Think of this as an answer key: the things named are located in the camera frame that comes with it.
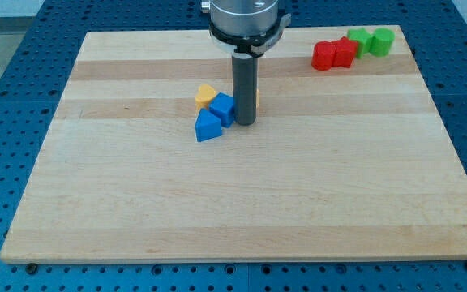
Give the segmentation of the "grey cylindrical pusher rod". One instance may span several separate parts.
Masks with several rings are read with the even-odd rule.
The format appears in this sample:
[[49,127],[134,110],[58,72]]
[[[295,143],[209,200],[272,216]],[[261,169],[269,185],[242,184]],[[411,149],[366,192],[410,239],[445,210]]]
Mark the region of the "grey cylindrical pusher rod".
[[256,120],[257,59],[232,57],[235,120],[243,126]]

